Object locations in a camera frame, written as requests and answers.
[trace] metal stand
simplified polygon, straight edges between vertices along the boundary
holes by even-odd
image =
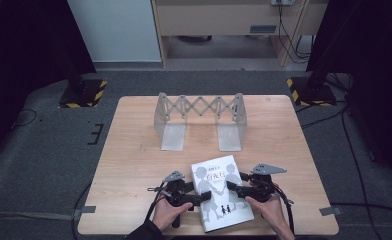
[[[247,116],[241,93],[236,94],[229,103],[221,96],[214,97],[210,102],[199,96],[190,102],[184,95],[179,96],[173,102],[165,93],[160,93],[155,110],[154,125],[161,136],[161,150],[183,150],[187,116],[190,111],[194,111],[199,116],[203,116],[208,111],[215,114],[220,151],[242,150],[243,136],[247,128]],[[230,123],[219,122],[221,115],[226,113],[231,114]],[[170,122],[173,115],[177,114],[182,121]]]

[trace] hand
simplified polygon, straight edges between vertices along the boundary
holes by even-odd
[[[161,195],[160,198],[162,199],[156,204],[152,222],[163,232],[174,222],[178,215],[189,210],[193,204],[185,203],[179,207],[173,207],[164,196]]]
[[[286,219],[284,218],[279,196],[272,196],[264,203],[258,202],[249,196],[247,196],[245,200],[253,208],[261,212],[262,217],[267,220],[281,240],[295,239],[295,235],[293,235],[292,230],[290,230],[290,227],[287,225]]]

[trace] black curtain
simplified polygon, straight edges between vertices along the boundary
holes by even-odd
[[[373,160],[392,167],[392,1],[330,0],[307,70],[353,76],[352,116]]]
[[[66,0],[0,0],[0,143],[32,91],[96,72]]]

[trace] book cover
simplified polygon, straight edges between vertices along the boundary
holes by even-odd
[[[191,171],[196,193],[212,193],[211,199],[200,206],[205,232],[254,219],[250,205],[227,188],[226,181],[242,186],[232,155],[192,164]]]

